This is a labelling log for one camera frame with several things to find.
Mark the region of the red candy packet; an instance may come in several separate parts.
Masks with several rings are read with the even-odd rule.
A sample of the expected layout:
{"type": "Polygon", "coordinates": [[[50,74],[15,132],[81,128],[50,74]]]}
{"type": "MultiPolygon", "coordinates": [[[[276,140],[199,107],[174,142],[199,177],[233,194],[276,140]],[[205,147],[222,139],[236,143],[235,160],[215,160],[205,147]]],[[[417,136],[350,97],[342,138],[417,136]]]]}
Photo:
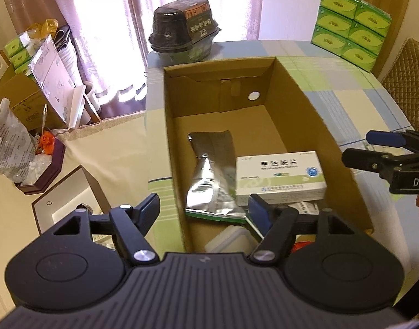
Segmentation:
{"type": "Polygon", "coordinates": [[[298,241],[293,245],[291,253],[295,253],[295,252],[299,251],[300,249],[302,249],[306,246],[309,246],[313,243],[314,243],[313,241],[298,241]]]}

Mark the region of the white green tablet box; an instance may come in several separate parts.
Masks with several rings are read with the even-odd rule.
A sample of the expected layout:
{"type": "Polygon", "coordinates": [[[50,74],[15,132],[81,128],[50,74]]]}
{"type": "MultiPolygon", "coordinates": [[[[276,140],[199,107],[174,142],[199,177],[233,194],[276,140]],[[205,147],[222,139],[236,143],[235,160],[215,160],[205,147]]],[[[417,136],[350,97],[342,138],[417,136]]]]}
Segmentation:
{"type": "Polygon", "coordinates": [[[326,190],[314,151],[237,158],[235,199],[239,206],[247,206],[252,194],[279,205],[322,200],[326,190]]]}

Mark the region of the silver foil pouch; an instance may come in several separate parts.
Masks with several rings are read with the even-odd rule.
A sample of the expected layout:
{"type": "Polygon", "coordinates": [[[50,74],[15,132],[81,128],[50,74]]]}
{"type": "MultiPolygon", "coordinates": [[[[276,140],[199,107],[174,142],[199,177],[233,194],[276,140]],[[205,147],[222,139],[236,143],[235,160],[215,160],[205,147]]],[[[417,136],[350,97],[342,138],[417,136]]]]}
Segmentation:
{"type": "Polygon", "coordinates": [[[236,158],[232,135],[192,132],[188,135],[197,160],[185,199],[185,213],[193,218],[245,223],[246,211],[237,205],[236,158]]]}

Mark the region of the long white ointment box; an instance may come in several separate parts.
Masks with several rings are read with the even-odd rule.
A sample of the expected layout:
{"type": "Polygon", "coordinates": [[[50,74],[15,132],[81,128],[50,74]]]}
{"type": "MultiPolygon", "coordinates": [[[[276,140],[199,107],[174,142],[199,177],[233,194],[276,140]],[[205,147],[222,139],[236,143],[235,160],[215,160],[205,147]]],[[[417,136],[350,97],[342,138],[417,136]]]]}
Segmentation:
{"type": "Polygon", "coordinates": [[[318,215],[319,207],[316,203],[300,201],[296,203],[290,203],[289,207],[296,209],[300,214],[304,215],[318,215]]]}

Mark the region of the checkered tablecloth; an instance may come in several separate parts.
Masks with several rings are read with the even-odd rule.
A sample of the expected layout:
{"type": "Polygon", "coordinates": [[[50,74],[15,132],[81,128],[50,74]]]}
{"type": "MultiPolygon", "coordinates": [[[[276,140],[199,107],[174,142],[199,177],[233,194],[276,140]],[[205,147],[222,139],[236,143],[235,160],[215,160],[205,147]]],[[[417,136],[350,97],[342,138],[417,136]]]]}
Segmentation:
{"type": "MultiPolygon", "coordinates": [[[[403,131],[409,120],[381,83],[370,73],[308,42],[239,41],[212,47],[209,61],[275,57],[298,83],[325,122],[340,151],[368,149],[371,130],[403,131]]],[[[148,187],[162,200],[161,215],[150,233],[158,253],[187,252],[168,150],[164,70],[159,57],[148,57],[146,130],[148,187]]],[[[419,210],[412,195],[393,195],[376,174],[351,170],[372,220],[372,237],[404,266],[404,290],[419,278],[419,210]]]]}

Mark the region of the white gift box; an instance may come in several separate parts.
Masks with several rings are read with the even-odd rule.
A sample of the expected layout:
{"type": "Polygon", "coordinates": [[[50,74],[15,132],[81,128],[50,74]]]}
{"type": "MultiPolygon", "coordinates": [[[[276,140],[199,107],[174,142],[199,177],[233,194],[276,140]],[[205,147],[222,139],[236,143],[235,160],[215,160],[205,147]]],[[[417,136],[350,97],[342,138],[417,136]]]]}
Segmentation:
{"type": "Polygon", "coordinates": [[[32,203],[33,214],[41,235],[78,206],[89,213],[108,213],[111,205],[99,182],[78,166],[32,203]]]}

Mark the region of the dark hexagonal tray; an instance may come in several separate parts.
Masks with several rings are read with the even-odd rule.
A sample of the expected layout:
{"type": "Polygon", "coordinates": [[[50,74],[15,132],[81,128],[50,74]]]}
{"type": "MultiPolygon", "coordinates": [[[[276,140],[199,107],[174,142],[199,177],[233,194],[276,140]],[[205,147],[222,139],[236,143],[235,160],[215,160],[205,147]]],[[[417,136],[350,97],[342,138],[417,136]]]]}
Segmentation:
{"type": "Polygon", "coordinates": [[[45,129],[38,140],[38,150],[29,164],[25,180],[15,186],[25,195],[45,192],[61,172],[65,151],[65,145],[45,129]]]}

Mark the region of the brown cardboard box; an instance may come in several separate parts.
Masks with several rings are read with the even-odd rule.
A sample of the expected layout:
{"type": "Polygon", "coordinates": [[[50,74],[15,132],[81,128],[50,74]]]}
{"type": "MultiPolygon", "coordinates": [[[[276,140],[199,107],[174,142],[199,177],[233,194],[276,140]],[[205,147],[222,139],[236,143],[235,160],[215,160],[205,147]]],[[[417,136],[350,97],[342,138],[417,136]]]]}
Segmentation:
{"type": "Polygon", "coordinates": [[[237,156],[314,151],[325,173],[323,204],[367,233],[373,224],[342,152],[322,117],[275,57],[226,59],[164,70],[168,150],[188,252],[204,245],[225,224],[185,215],[185,193],[196,166],[190,132],[229,131],[237,156]]]}

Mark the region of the green tissue pack stack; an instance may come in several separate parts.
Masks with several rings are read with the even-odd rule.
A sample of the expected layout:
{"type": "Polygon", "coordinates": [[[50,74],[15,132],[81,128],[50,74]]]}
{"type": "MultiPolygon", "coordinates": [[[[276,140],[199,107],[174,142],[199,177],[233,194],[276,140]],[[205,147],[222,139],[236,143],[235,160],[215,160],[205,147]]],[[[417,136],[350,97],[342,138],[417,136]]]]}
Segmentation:
{"type": "Polygon", "coordinates": [[[370,72],[392,17],[363,0],[320,0],[311,43],[370,72]]]}

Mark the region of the white printed plastic bag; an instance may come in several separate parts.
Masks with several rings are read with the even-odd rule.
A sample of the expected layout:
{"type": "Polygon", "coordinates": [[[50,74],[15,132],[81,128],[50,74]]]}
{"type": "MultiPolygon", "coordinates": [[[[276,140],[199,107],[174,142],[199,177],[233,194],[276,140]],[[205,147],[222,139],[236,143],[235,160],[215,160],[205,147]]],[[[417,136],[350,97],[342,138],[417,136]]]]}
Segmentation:
{"type": "Polygon", "coordinates": [[[0,174],[13,183],[22,183],[35,157],[35,142],[10,109],[10,101],[0,102],[0,174]]]}

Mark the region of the open cardboard carton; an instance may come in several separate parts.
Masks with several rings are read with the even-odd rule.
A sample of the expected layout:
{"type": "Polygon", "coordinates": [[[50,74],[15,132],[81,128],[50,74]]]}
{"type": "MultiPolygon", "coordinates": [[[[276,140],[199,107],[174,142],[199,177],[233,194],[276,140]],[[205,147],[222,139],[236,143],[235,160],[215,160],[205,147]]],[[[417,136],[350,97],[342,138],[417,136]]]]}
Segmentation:
{"type": "Polygon", "coordinates": [[[88,116],[100,120],[87,99],[85,86],[74,84],[50,36],[26,63],[25,70],[17,73],[11,63],[7,65],[0,78],[0,102],[4,98],[29,131],[42,125],[44,108],[49,129],[76,129],[89,120],[88,116]]]}

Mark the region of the black instant noodle bowl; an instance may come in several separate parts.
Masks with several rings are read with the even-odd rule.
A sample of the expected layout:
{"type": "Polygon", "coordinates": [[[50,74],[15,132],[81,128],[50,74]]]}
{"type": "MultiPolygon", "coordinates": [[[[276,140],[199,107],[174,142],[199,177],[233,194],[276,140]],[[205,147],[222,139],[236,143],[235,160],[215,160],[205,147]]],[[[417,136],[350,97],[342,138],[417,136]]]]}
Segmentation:
{"type": "Polygon", "coordinates": [[[154,11],[151,48],[163,66],[204,60],[220,32],[208,0],[176,0],[154,11]]]}

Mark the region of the small green tissue packs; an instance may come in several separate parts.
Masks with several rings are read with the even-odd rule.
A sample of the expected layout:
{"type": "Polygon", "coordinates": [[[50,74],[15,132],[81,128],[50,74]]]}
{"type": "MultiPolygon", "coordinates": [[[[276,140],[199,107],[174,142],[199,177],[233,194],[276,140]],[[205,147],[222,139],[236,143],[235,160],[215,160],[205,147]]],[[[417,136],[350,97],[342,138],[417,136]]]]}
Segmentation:
{"type": "Polygon", "coordinates": [[[4,46],[5,54],[13,68],[17,70],[29,62],[36,53],[36,47],[29,32],[23,32],[4,46]]]}

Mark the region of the pink sheer curtain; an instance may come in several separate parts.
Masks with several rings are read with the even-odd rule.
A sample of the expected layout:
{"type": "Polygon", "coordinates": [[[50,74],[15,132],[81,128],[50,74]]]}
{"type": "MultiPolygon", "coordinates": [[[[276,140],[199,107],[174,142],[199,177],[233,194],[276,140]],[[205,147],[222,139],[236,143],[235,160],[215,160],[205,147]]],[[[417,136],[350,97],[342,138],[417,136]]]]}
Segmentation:
{"type": "MultiPolygon", "coordinates": [[[[154,11],[176,0],[4,0],[17,32],[56,19],[68,25],[84,79],[103,102],[142,100],[154,11]]],[[[208,0],[219,39],[257,39],[262,0],[208,0]]]]}

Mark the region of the yellow plastic bag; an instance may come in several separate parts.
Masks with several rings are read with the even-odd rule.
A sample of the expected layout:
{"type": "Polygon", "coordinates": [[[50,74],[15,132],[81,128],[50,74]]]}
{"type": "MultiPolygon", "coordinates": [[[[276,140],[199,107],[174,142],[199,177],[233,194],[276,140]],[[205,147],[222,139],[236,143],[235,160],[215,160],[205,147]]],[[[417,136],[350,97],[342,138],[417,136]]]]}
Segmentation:
{"type": "Polygon", "coordinates": [[[31,39],[45,39],[48,35],[54,39],[57,30],[58,20],[56,19],[46,19],[43,24],[33,23],[26,28],[26,32],[31,39]]]}

